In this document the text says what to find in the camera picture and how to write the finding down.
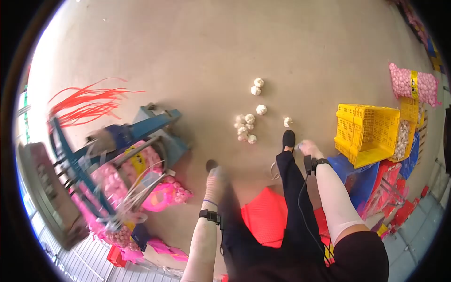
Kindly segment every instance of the yellow label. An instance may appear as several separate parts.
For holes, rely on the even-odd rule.
[[[410,87],[412,89],[412,98],[418,99],[418,72],[410,71]]]
[[[134,149],[134,146],[130,146],[127,150],[125,150],[125,154],[128,154]],[[130,162],[135,168],[137,175],[140,175],[146,169],[146,162],[144,161],[143,155],[141,153],[137,153],[136,155],[131,157]]]

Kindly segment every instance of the black pants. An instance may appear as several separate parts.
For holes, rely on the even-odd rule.
[[[298,197],[304,177],[295,163],[291,152],[282,152],[276,157],[279,173],[282,178],[288,217],[282,246],[279,249],[260,245],[249,231],[241,216],[238,199],[232,187],[228,187],[219,205],[219,214],[223,216],[224,230],[222,248],[227,272],[231,278],[242,270],[257,264],[286,261],[287,259],[305,258],[323,263],[324,247],[321,244],[318,225],[313,213],[312,203],[308,197],[307,187],[300,196],[299,205],[305,216],[310,231],[322,247],[322,253],[317,243],[307,230],[301,211],[298,207]]]

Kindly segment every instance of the black cable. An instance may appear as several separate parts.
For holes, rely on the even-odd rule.
[[[299,192],[299,196],[298,196],[298,208],[299,208],[299,210],[301,211],[301,215],[302,215],[302,219],[304,220],[305,227],[307,228],[308,232],[309,232],[310,235],[312,236],[313,241],[315,241],[316,245],[318,246],[319,250],[321,251],[321,254],[324,256],[324,258],[325,258],[326,261],[329,263],[329,265],[331,265],[331,262],[330,262],[329,259],[326,257],[326,254],[323,252],[323,250],[322,250],[322,248],[321,248],[321,245],[318,243],[318,241],[316,241],[315,236],[314,236],[313,233],[310,231],[310,228],[308,227],[307,222],[305,221],[305,216],[304,216],[304,213],[302,212],[301,205],[299,204],[299,200],[301,199],[302,190],[304,190],[304,187],[305,187],[306,184],[307,184],[307,179],[308,179],[308,174],[307,174],[307,177],[305,178],[304,185],[302,185],[301,191]]]

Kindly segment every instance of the garlic bulb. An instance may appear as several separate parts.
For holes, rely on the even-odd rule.
[[[263,79],[255,79],[254,80],[254,85],[257,87],[262,88],[264,84],[265,84],[265,82],[263,81]]]
[[[246,136],[246,135],[248,135],[248,129],[245,126],[240,127],[240,128],[238,128],[237,133],[238,133],[238,135]]]
[[[399,122],[398,139],[396,141],[395,153],[393,154],[394,159],[402,159],[405,155],[405,149],[409,143],[409,131],[410,125],[406,120],[401,120]]]
[[[257,114],[262,116],[262,115],[266,114],[267,109],[266,109],[265,105],[258,105],[257,108],[255,109],[255,111],[257,112]]]
[[[233,127],[235,127],[236,129],[238,129],[238,128],[240,128],[240,127],[243,127],[243,126],[245,126],[245,124],[240,123],[240,122],[237,122],[237,123],[235,123],[235,124],[233,125]]]
[[[254,128],[254,125],[247,124],[246,128],[248,129],[248,132],[251,132],[253,130],[253,128]]]
[[[238,115],[235,118],[236,123],[246,124],[246,117],[244,115]]]
[[[260,89],[260,87],[252,86],[251,93],[252,93],[252,95],[258,96],[258,95],[260,95],[260,93],[262,93],[262,90]]]
[[[257,137],[255,135],[253,135],[253,134],[249,135],[248,136],[248,142],[250,144],[255,144],[257,142]]]
[[[286,117],[283,119],[283,126],[290,127],[290,124],[293,123],[293,120],[290,117]]]
[[[418,123],[421,122],[421,116],[423,115],[424,112],[424,103],[419,103],[418,104]]]
[[[253,124],[255,122],[255,116],[253,114],[248,114],[245,117],[245,120],[248,124]]]

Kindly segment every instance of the garlic in crate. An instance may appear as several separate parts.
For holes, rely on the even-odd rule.
[[[395,153],[393,154],[392,158],[399,160],[404,157],[405,148],[409,143],[409,131],[410,131],[409,122],[406,120],[401,120],[399,122],[398,139],[396,141]]]

